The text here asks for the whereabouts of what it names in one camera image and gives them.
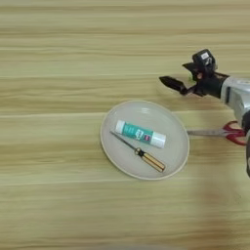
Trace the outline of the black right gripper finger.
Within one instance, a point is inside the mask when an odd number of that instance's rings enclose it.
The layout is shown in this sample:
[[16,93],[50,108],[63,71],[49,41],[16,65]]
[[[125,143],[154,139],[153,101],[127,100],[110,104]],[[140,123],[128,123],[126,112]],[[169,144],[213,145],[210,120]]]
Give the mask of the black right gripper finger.
[[183,67],[191,73],[193,80],[197,79],[197,67],[194,62],[184,63]]
[[187,81],[188,83],[191,83],[191,86],[189,87],[187,87],[184,82],[171,76],[160,76],[159,80],[164,86],[179,92],[182,96],[193,94],[196,90],[197,82],[191,77]]

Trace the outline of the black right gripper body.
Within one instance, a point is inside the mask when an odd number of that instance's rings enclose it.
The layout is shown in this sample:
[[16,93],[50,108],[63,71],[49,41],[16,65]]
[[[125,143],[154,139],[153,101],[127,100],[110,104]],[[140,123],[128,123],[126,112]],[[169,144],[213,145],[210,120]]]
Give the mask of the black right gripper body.
[[211,77],[199,79],[197,81],[194,93],[200,97],[210,95],[219,99],[221,97],[223,84],[227,78],[227,75],[214,74]]

